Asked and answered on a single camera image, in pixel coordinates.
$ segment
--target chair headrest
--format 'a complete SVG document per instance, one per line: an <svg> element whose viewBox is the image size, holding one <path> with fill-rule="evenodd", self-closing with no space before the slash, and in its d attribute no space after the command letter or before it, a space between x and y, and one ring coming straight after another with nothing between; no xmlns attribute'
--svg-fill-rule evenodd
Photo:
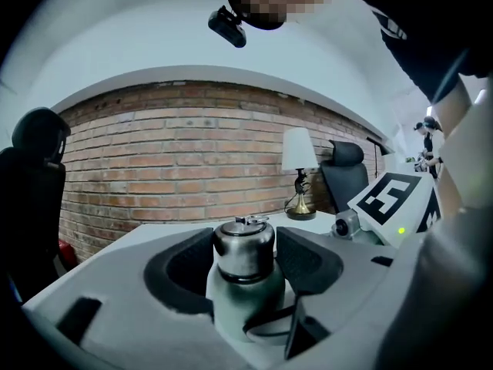
<svg viewBox="0 0 493 370"><path fill-rule="evenodd" d="M26 113L14 128L12 145L45 160L59 163L70 136L70 127L60 116L46 107Z"/></svg>
<svg viewBox="0 0 493 370"><path fill-rule="evenodd" d="M330 140L330 142L334 145L331 165L350 167L363 162L364 154L359 145L345 141Z"/></svg>

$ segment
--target black shirt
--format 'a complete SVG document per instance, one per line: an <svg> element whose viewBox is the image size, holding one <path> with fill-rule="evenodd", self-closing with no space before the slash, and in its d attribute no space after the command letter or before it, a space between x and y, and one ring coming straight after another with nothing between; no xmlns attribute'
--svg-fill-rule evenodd
<svg viewBox="0 0 493 370"><path fill-rule="evenodd" d="M363 0L401 68L431 103L455 87L458 74L493 70L491 0Z"/></svg>
<svg viewBox="0 0 493 370"><path fill-rule="evenodd" d="M428 152L433 150L433 143L431 142L430 133L426 133L426 136L424 136L423 145ZM433 158L431 156L427 156L426 159L431 160Z"/></svg>

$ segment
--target lampshade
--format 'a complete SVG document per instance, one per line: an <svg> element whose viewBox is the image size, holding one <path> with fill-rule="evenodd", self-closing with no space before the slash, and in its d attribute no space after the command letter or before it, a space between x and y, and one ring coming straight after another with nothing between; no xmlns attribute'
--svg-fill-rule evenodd
<svg viewBox="0 0 493 370"><path fill-rule="evenodd" d="M295 127L284 132L283 171L318 168L308 129Z"/></svg>

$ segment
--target table lamp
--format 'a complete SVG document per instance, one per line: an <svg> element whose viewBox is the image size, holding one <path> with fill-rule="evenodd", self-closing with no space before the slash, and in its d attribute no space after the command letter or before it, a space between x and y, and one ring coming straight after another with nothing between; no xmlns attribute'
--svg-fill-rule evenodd
<svg viewBox="0 0 493 370"><path fill-rule="evenodd" d="M311 220L315 218L315 210L307 207L304 201L307 175L304 169L317 169L318 162L308 129L296 127L284 132L283 136L283 171L297 170L298 177L294 188L298 195L298 203L286 211L287 216L294 220Z"/></svg>

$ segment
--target black camera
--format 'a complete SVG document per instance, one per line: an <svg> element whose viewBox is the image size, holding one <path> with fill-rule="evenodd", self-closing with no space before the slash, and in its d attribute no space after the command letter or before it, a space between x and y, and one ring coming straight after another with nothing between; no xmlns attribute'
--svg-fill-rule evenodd
<svg viewBox="0 0 493 370"><path fill-rule="evenodd" d="M224 5L209 18L209 28L237 48L243 48L247 44L247 36L240 25L241 20L229 12Z"/></svg>

